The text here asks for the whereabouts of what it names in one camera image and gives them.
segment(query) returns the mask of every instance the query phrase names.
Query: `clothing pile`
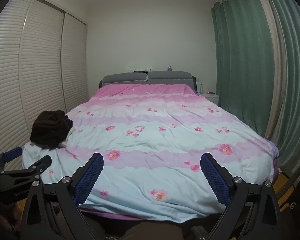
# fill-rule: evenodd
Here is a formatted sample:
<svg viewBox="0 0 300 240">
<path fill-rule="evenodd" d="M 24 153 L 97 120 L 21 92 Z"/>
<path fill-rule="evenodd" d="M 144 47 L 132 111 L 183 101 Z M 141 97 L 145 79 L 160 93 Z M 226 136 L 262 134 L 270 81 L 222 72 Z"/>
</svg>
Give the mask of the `clothing pile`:
<svg viewBox="0 0 300 240">
<path fill-rule="evenodd" d="M 64 111 L 43 111 L 32 125 L 30 141 L 56 148 L 70 135 L 73 122 Z"/>
</svg>

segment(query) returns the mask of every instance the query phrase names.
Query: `brown pants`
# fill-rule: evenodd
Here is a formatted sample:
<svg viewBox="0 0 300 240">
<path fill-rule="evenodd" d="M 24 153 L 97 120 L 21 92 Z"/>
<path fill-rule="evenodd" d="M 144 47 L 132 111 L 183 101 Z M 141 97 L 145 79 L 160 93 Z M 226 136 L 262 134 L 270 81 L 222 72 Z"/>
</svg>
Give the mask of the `brown pants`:
<svg viewBox="0 0 300 240">
<path fill-rule="evenodd" d="M 103 228 L 93 219 L 84 216 L 92 231 L 99 238 L 104 238 Z M 57 216 L 61 233 L 67 240 L 74 240 L 70 229 L 63 217 L 62 212 Z M 140 224 L 130 228 L 121 240 L 183 240 L 181 228 L 163 223 L 141 222 Z"/>
</svg>

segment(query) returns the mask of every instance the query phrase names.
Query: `blue gripper pad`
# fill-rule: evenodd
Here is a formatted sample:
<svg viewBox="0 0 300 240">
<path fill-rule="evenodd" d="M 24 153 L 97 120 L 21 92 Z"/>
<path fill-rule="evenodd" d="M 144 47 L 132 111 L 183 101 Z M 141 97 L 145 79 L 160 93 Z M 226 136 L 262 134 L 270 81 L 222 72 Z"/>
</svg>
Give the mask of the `blue gripper pad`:
<svg viewBox="0 0 300 240">
<path fill-rule="evenodd" d="M 102 169 L 103 157 L 101 154 L 99 154 L 75 187 L 73 202 L 77 207 L 86 202 Z"/>
<path fill-rule="evenodd" d="M 8 163 L 21 155 L 22 155 L 22 148 L 16 147 L 16 148 L 4 153 L 2 160 L 4 163 Z"/>
<path fill-rule="evenodd" d="M 229 187 L 206 155 L 202 155 L 200 166 L 219 203 L 228 207 L 231 202 Z"/>
</svg>

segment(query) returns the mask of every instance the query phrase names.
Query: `pink floral duvet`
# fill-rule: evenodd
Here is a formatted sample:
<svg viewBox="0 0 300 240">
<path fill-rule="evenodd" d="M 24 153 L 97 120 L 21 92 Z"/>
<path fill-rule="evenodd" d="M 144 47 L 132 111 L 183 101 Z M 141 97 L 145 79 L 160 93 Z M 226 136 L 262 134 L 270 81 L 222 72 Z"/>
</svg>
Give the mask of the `pink floral duvet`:
<svg viewBox="0 0 300 240">
<path fill-rule="evenodd" d="M 83 208 L 178 223 L 222 212 L 200 169 L 206 152 L 246 182 L 273 179 L 271 145 L 183 84 L 107 85 L 68 115 L 76 131 L 67 147 L 26 144 L 23 164 L 50 155 L 42 180 L 54 183 L 101 153 L 105 166 Z"/>
</svg>

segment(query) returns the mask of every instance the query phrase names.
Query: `beige curtain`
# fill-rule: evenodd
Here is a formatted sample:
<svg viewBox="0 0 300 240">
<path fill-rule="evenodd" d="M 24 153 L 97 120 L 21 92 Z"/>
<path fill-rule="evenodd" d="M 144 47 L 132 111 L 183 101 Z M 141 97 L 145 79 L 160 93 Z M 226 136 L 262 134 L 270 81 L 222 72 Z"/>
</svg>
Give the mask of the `beige curtain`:
<svg viewBox="0 0 300 240">
<path fill-rule="evenodd" d="M 282 28 L 278 29 L 276 25 L 276 22 L 280 23 L 280 21 L 276 19 L 277 13 L 273 12 L 275 8 L 271 7 L 272 3 L 270 3 L 269 0 L 260 1 L 266 14 L 274 49 L 274 88 L 265 138 L 276 143 L 278 140 L 278 133 L 280 130 L 282 117 L 282 106 L 285 98 L 285 84 L 287 75 L 286 47 L 282 34 Z"/>
</svg>

